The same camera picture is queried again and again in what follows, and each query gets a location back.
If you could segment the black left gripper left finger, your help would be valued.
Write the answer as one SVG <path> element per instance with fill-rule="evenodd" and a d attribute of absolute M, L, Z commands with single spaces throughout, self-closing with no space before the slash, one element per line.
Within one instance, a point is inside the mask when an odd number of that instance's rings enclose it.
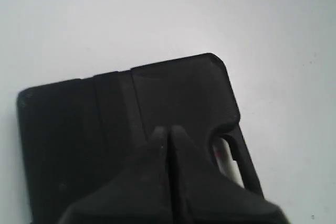
<path fill-rule="evenodd" d="M 59 223 L 170 223 L 167 141 L 167 129 L 156 127 L 120 173 L 71 204 Z"/>

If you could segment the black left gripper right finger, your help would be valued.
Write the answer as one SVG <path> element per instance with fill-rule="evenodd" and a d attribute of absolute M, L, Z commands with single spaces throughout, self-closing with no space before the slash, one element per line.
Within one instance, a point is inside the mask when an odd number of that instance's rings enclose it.
<path fill-rule="evenodd" d="M 169 133 L 173 216 L 177 223 L 288 223 L 277 205 L 264 198 L 242 136 L 228 143 L 243 179 L 223 175 L 181 126 Z"/>

